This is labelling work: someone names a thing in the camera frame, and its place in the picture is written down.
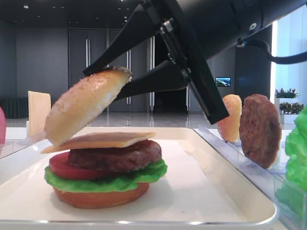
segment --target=dark doorway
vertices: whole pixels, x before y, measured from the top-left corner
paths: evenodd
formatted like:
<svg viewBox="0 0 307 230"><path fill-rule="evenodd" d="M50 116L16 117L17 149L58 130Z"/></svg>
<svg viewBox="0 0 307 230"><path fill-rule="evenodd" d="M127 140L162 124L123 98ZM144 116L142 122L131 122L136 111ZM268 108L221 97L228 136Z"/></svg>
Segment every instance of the dark doorway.
<svg viewBox="0 0 307 230"><path fill-rule="evenodd" d="M168 50L158 34L155 37L155 65L168 59ZM187 113L186 89L178 91L156 92L153 112Z"/></svg>

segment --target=ceiling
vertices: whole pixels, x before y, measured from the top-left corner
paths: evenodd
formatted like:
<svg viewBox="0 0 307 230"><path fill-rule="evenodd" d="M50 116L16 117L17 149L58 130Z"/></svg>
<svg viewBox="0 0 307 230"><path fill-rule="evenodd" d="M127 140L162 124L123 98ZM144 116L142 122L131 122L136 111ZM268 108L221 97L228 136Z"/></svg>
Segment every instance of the ceiling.
<svg viewBox="0 0 307 230"><path fill-rule="evenodd" d="M139 2L139 0L0 0L0 19L22 27L121 29Z"/></svg>

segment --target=tomato slice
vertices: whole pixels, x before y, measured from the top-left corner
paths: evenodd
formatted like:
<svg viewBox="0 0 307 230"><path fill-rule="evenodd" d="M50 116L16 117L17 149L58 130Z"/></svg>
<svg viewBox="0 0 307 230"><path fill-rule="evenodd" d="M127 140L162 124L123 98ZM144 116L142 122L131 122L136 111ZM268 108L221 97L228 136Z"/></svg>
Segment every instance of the tomato slice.
<svg viewBox="0 0 307 230"><path fill-rule="evenodd" d="M68 164L68 155L69 152L60 153L49 160L50 170L56 176L69 180L93 180L120 174L118 172L74 168Z"/></svg>

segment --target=pink object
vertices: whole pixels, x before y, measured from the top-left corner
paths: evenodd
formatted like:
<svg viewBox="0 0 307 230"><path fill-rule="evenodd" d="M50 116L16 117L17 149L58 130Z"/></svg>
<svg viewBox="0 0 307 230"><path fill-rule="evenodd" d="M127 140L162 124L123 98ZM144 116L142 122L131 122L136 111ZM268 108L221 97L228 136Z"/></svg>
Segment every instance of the pink object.
<svg viewBox="0 0 307 230"><path fill-rule="evenodd" d="M6 121L3 110L0 107L0 145L5 142L5 134L6 134Z"/></svg>

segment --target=white tray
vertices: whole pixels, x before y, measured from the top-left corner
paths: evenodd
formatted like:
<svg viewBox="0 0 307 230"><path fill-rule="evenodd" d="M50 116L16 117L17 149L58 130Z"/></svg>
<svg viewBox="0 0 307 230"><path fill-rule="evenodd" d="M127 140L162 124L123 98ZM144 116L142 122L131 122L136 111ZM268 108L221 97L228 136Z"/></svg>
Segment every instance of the white tray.
<svg viewBox="0 0 307 230"><path fill-rule="evenodd" d="M44 180L53 155L39 152L47 140L0 160L0 229L214 229L270 230L274 203L194 130L96 128L89 132L157 132L168 165L166 176L130 204L82 210L60 202Z"/></svg>

